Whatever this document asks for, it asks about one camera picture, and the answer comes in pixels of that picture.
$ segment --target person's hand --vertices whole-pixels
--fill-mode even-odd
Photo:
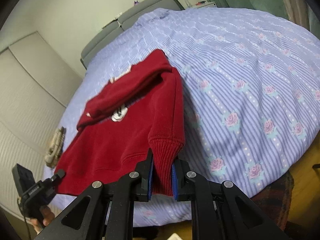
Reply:
[[[44,219],[42,221],[42,223],[47,226],[51,223],[51,221],[55,218],[55,215],[52,213],[51,209],[47,206],[43,206],[40,208],[40,212],[42,213]],[[37,234],[40,233],[41,231],[41,226],[40,223],[37,219],[35,218],[31,218],[30,222],[33,225],[33,228],[35,229],[35,231],[37,232]]]

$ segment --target black cable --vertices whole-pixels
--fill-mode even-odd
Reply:
[[[28,227],[28,223],[27,223],[27,220],[26,220],[26,216],[24,215],[24,205],[22,205],[22,213],[23,213],[23,220],[24,220],[24,222],[25,222],[25,224],[26,224],[26,227],[27,227],[28,239],[29,239],[29,240],[32,240],[32,239],[31,239],[31,234],[30,234],[30,229],[29,229],[29,227]]]

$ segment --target bedsheet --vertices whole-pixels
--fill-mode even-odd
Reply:
[[[156,9],[90,62],[60,122],[67,128],[64,150],[86,101],[157,48],[183,79],[180,158],[207,179],[229,179],[252,197],[282,176],[319,131],[320,41],[306,29],[249,9]],[[52,174],[44,168],[45,178]],[[73,199],[57,195],[52,203],[63,209]],[[189,219],[190,203],[172,197],[135,204],[134,226]]]

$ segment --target white nightstand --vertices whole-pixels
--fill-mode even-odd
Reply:
[[[216,2],[205,2],[200,5],[193,5],[192,8],[202,8],[202,7],[215,7],[217,8]]]

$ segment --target red hoodie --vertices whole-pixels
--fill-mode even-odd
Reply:
[[[112,121],[123,104],[128,112]],[[151,148],[153,193],[172,195],[171,165],[185,143],[179,72],[156,49],[87,102],[77,129],[56,167],[66,172],[57,193],[79,195],[93,181],[117,181]]]

